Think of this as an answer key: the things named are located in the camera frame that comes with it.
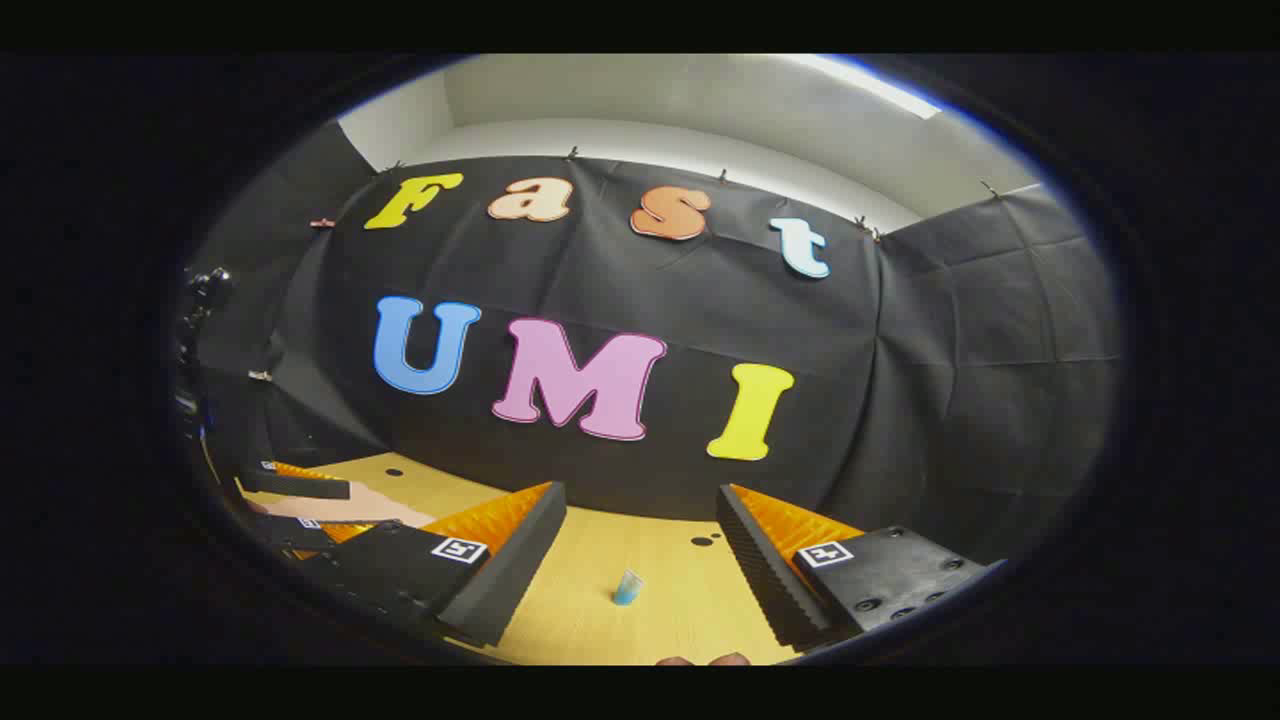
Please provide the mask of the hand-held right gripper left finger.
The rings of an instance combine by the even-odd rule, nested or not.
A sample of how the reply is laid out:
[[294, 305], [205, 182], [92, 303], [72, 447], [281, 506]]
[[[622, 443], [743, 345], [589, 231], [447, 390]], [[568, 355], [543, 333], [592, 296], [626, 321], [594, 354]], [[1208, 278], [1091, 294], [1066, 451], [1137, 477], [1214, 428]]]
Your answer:
[[424, 528], [398, 521], [325, 529], [302, 573], [399, 632], [495, 646], [553, 546], [566, 489], [547, 482]]

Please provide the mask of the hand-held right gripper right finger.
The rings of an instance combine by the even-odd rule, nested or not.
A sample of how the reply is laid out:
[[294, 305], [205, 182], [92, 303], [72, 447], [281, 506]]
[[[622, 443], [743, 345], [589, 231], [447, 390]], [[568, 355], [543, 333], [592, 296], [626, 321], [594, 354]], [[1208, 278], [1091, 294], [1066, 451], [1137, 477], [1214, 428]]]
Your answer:
[[895, 624], [993, 570], [904, 525], [859, 530], [749, 489], [718, 489], [716, 516], [774, 638], [799, 653]]

